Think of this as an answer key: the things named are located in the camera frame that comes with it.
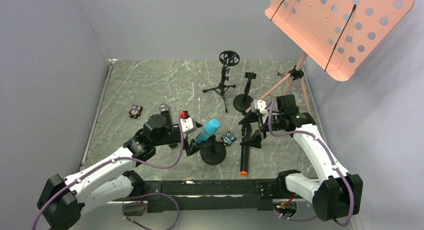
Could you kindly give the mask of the blue toy microphone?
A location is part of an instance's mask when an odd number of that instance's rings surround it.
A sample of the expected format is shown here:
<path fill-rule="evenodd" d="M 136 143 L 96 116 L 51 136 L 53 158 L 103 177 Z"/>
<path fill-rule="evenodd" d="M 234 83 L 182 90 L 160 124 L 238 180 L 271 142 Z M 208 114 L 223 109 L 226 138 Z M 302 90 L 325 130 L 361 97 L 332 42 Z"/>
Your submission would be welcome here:
<path fill-rule="evenodd" d="M 217 119 L 211 119 L 209 122 L 207 122 L 206 125 L 203 127 L 202 132 L 200 132 L 198 136 L 195 138 L 194 140 L 195 145 L 196 146 L 204 145 L 205 142 L 218 131 L 220 126 L 221 124 L 219 120 Z"/>

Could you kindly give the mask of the black round-base mic stand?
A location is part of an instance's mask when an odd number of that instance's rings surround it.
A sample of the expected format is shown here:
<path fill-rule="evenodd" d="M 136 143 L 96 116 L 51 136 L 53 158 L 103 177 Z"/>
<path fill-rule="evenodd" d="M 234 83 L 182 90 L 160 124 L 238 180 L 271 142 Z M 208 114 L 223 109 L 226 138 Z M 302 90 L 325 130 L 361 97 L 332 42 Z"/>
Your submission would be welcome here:
<path fill-rule="evenodd" d="M 207 143 L 205 143 L 200 150 L 201 159 L 208 165 L 215 166 L 222 163 L 226 156 L 226 147 L 216 140 L 213 135 Z"/>

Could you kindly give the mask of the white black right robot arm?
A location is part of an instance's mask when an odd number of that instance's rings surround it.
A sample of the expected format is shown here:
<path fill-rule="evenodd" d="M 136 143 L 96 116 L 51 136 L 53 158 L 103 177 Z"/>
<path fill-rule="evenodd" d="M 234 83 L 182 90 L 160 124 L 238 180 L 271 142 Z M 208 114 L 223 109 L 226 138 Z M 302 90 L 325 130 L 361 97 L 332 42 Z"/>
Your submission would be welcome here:
<path fill-rule="evenodd" d="M 351 174 L 334 156 L 323 140 L 315 120 L 308 112 L 300 112 L 294 95 L 274 97 L 270 103 L 253 100 L 251 110 L 240 125 L 257 123 L 254 134 L 241 141 L 244 147 L 260 149 L 270 133 L 274 137 L 290 136 L 302 148 L 313 166 L 317 181 L 291 169 L 278 173 L 277 192 L 298 195 L 312 204 L 315 218 L 347 226 L 360 211 L 363 180 Z"/>

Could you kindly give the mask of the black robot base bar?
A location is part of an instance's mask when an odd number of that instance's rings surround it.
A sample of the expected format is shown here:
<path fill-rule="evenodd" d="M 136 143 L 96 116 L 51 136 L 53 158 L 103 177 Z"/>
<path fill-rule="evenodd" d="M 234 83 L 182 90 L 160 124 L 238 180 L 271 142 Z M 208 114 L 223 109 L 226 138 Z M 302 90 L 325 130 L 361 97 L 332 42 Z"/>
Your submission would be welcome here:
<path fill-rule="evenodd" d="M 142 192 L 121 198 L 124 203 L 146 204 L 147 213 L 175 210 L 256 209 L 272 211 L 291 199 L 280 191 L 276 179 L 150 180 Z"/>

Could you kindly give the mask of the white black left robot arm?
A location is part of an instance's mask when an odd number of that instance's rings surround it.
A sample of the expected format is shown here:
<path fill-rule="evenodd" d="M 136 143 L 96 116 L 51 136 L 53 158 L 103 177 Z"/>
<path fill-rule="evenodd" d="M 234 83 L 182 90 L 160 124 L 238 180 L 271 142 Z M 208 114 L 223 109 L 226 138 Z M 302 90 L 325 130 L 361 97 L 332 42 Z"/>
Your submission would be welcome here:
<path fill-rule="evenodd" d="M 145 181 L 134 171 L 139 165 L 160 169 L 148 163 L 156 154 L 156 147 L 180 144 L 184 151 L 193 144 L 188 135 L 201 123 L 187 111 L 178 116 L 177 124 L 168 124 L 162 114 L 151 115 L 133 137 L 111 155 L 77 173 L 61 177 L 51 176 L 37 201 L 39 210 L 31 228 L 36 229 L 41 217 L 52 230 L 68 230 L 82 215 L 108 202 L 141 198 L 146 193 Z"/>

